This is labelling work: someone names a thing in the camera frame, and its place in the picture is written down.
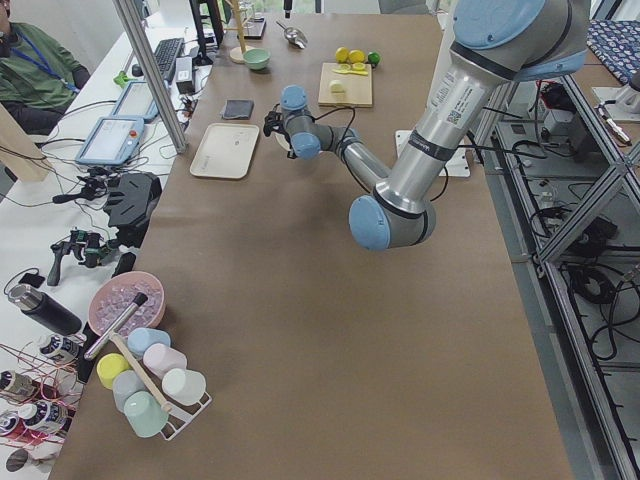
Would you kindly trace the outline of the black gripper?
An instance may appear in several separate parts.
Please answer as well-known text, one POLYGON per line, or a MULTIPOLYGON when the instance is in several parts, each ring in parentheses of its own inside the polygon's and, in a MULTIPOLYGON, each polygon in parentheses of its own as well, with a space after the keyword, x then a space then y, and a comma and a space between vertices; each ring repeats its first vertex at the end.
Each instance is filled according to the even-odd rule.
POLYGON ((266 114, 266 116, 264 117, 262 132, 263 132, 263 135, 265 137, 267 137, 267 138, 273 137, 272 136, 273 132, 277 132, 277 133, 280 133, 280 134, 284 135, 286 137, 287 141, 289 142, 289 145, 290 145, 290 150, 289 151, 285 151, 283 149, 285 151, 285 153, 286 153, 286 156, 289 159, 295 159, 296 158, 296 154, 295 154, 295 152, 293 150, 293 147, 291 146, 290 136, 286 132, 285 127, 284 127, 283 113, 280 111, 280 104, 279 103, 275 104, 269 110, 269 112, 266 114))

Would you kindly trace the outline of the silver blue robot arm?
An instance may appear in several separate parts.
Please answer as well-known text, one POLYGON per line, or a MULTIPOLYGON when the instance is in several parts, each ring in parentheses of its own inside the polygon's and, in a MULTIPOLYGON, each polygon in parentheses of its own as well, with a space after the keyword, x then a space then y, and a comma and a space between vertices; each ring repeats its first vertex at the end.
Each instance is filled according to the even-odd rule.
POLYGON ((292 158, 334 153, 366 186, 367 194, 349 211, 351 234, 360 246, 380 251, 417 245, 435 227, 427 191, 495 89, 578 71, 587 54, 589 12, 587 1, 458 2, 451 64, 392 167, 369 151, 354 129, 318 123, 298 85, 283 89, 263 132, 282 135, 292 158))

